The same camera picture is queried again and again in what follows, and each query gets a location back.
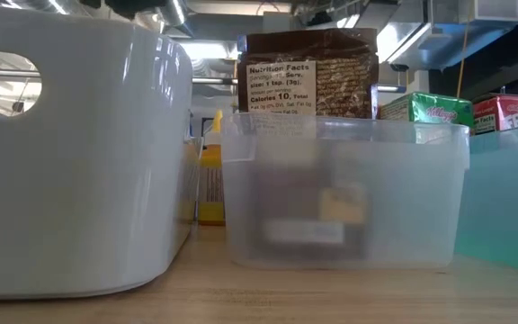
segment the kellogg's box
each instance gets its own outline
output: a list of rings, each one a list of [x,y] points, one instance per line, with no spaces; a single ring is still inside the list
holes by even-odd
[[[475,133],[518,128],[518,95],[487,94],[474,106]]]
[[[380,107],[379,114],[382,120],[448,122],[473,127],[470,101],[439,94],[413,92]]]

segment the translucent plastic bin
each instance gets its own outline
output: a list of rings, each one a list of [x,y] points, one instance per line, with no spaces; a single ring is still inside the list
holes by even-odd
[[[456,249],[518,267],[518,129],[471,139]]]
[[[446,266],[468,138],[468,128],[450,124],[267,113],[224,118],[233,259],[267,268]]]

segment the food package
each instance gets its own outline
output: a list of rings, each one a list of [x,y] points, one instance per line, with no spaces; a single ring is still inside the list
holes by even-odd
[[[518,128],[518,95],[487,94],[474,106],[475,133],[505,131]]]
[[[446,95],[413,92],[380,108],[380,119],[407,122],[449,122],[473,127],[472,103]]]
[[[238,66],[239,111],[375,118],[376,31],[248,35]]]

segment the wooden table surface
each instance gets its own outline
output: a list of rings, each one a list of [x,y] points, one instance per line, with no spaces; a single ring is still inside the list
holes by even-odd
[[[457,257],[443,270],[268,271],[229,261],[199,228],[169,270],[130,292],[0,302],[0,324],[518,324],[518,271]]]

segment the yellow container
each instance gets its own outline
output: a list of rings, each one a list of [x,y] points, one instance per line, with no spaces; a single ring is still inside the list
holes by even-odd
[[[205,149],[201,152],[198,222],[200,225],[225,225],[223,173],[221,169],[221,118],[217,110],[211,131],[205,134]]]

